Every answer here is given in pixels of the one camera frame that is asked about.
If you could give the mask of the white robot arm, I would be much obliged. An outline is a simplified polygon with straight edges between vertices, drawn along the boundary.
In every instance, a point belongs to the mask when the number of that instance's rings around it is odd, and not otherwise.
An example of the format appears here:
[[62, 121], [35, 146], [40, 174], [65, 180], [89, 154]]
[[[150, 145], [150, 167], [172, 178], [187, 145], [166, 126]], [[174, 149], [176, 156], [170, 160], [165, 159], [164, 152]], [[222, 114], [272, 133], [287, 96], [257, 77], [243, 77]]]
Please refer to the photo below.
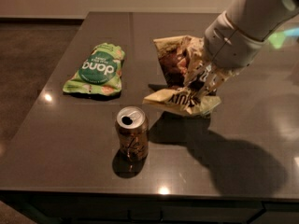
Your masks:
[[207, 66], [211, 67], [202, 94], [217, 89], [229, 77], [248, 66], [266, 39], [284, 22], [299, 13], [299, 0], [233, 0], [205, 31], [207, 62], [188, 70], [190, 85]]

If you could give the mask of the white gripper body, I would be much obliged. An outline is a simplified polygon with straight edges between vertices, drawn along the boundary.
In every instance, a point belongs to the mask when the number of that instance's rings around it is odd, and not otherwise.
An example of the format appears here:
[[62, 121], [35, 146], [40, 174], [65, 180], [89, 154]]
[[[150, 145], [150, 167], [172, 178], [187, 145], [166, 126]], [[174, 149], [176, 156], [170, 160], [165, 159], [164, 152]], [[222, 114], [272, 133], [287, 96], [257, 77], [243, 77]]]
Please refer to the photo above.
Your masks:
[[219, 68], [244, 68], [251, 64], [265, 44], [237, 28], [222, 12], [205, 30], [204, 49]]

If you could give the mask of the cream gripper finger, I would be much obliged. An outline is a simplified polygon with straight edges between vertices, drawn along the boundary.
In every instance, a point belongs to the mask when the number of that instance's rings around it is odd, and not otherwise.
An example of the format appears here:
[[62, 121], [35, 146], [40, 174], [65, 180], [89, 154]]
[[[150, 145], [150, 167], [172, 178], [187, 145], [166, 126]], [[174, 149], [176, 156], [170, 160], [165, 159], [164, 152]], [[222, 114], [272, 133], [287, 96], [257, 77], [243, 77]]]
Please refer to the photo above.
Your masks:
[[200, 92], [213, 92], [232, 76], [230, 69], [219, 68], [211, 62], [189, 63], [184, 88]]

